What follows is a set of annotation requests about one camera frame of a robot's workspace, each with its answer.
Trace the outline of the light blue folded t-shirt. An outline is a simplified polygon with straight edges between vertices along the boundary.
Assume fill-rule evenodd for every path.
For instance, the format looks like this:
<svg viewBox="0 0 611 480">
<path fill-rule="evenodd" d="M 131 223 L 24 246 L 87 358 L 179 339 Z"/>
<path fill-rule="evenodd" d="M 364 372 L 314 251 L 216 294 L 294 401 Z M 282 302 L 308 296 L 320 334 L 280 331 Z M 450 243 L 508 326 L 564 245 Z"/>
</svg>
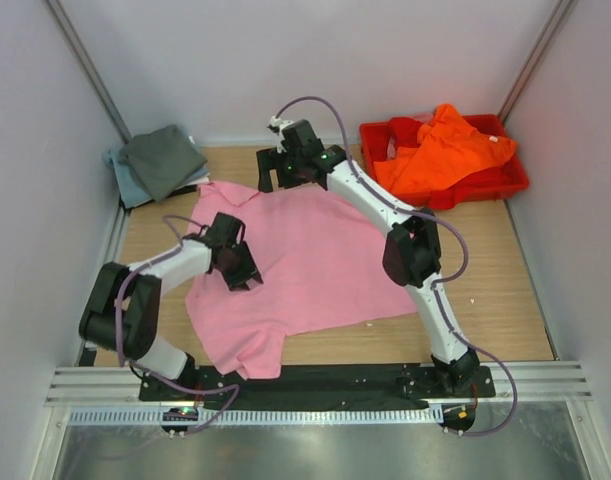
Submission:
<svg viewBox="0 0 611 480">
<path fill-rule="evenodd" d="M 152 197 L 134 180 L 129 167 L 120 162 L 119 153 L 119 149 L 109 149 L 102 154 L 102 160 L 114 172 L 124 208 L 132 209 L 149 203 Z"/>
</svg>

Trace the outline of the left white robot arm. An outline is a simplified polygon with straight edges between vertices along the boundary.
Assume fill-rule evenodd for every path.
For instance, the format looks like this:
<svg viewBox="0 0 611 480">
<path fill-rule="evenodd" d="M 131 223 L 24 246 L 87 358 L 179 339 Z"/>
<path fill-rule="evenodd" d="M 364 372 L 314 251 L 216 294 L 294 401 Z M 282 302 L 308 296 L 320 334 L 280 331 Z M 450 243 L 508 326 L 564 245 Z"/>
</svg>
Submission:
<svg viewBox="0 0 611 480">
<path fill-rule="evenodd" d="M 196 229 L 176 237 L 173 248 L 149 259 L 104 264 L 96 277 L 79 323 L 79 336 L 117 355 L 120 366 L 140 369 L 148 385 L 159 382 L 174 399 L 197 395 L 195 359 L 158 333 L 163 297 L 197 276 L 219 272 L 230 291 L 248 291 L 263 282 L 245 241 L 245 223 L 218 212 L 211 223 L 166 215 Z"/>
</svg>

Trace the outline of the grey folded t-shirt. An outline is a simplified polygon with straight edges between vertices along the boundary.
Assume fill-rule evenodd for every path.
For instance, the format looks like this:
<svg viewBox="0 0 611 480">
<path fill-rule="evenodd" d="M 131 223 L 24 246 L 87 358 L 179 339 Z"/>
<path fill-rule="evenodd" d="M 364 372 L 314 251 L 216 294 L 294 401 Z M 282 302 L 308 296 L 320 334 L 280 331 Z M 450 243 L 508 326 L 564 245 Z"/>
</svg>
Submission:
<svg viewBox="0 0 611 480">
<path fill-rule="evenodd" d="M 176 124 L 134 136 L 118 159 L 154 201 L 166 199 L 207 164 L 189 136 Z"/>
</svg>

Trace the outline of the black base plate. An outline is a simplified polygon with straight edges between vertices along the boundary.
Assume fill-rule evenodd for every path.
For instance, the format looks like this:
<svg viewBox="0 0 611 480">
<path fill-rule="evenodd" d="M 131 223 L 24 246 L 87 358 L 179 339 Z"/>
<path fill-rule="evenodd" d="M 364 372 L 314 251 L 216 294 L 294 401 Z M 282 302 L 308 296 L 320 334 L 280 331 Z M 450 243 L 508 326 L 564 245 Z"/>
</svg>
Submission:
<svg viewBox="0 0 611 480">
<path fill-rule="evenodd" d="M 151 375 L 142 379 L 141 401 L 198 400 L 218 410 L 230 398 L 219 388 L 237 385 L 231 411 L 396 411 L 421 410 L 445 398 L 492 398 L 496 394 L 490 369 L 481 366 L 463 386 L 441 383 L 435 368 L 421 364 L 349 364 L 284 366 L 276 379 L 244 380 L 237 373 L 220 374 L 213 366 L 187 366 L 174 382 L 188 389 L 212 390 L 204 396 L 180 392 Z"/>
</svg>

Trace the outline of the pink t-shirt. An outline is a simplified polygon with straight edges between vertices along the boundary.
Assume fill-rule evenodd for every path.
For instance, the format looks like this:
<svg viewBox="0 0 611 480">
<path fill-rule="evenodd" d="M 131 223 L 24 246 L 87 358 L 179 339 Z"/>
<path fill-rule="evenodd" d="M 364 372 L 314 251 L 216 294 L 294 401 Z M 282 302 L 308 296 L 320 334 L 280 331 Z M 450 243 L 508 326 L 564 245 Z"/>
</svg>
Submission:
<svg viewBox="0 0 611 480">
<path fill-rule="evenodd" d="M 384 237 L 341 197 L 318 186 L 274 193 L 214 181 L 192 219 L 242 220 L 263 282 L 231 291 L 214 272 L 194 279 L 185 304 L 202 347 L 222 374 L 275 379 L 288 336 L 415 312 L 382 267 Z"/>
</svg>

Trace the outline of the orange t-shirt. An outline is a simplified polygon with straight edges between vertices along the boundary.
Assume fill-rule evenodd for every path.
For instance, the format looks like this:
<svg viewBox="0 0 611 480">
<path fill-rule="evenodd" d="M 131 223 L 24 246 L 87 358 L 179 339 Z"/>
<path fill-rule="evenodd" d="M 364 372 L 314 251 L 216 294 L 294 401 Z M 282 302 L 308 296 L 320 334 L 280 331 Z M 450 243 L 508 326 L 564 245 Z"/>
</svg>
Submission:
<svg viewBox="0 0 611 480">
<path fill-rule="evenodd" d="M 377 182 L 393 195 L 446 190 L 466 177 L 508 163 L 518 143 L 484 134 L 451 104 L 431 118 L 394 117 L 388 124 L 394 154 L 375 163 Z"/>
</svg>

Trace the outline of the black folded t-shirt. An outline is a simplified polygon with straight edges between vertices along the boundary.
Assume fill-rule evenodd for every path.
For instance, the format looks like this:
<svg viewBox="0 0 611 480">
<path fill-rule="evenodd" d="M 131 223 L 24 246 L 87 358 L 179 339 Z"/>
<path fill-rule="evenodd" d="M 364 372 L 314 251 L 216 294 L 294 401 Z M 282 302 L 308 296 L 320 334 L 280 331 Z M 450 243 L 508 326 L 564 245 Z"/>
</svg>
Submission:
<svg viewBox="0 0 611 480">
<path fill-rule="evenodd" d="M 197 190 L 197 185 L 195 183 L 190 183 L 188 185 L 182 186 L 174 191 L 172 191 L 168 197 L 169 198 L 174 198 L 180 195 L 185 195 L 188 193 L 192 193 L 195 192 Z"/>
</svg>

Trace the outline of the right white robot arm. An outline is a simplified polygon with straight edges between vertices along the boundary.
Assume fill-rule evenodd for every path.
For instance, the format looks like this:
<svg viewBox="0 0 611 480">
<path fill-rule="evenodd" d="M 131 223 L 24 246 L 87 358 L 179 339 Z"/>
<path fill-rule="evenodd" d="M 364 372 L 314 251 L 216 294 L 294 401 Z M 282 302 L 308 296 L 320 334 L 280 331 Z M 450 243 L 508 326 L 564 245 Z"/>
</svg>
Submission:
<svg viewBox="0 0 611 480">
<path fill-rule="evenodd" d="M 338 145 L 326 147 L 306 120 L 272 117 L 268 129 L 276 146 L 256 153 L 258 189 L 294 188 L 316 183 L 342 197 L 384 236 L 383 269 L 413 300 L 430 339 L 437 387 L 457 396 L 469 390 L 480 360 L 467 345 L 442 286 L 437 218 L 429 209 L 407 205 L 378 185 Z"/>
</svg>

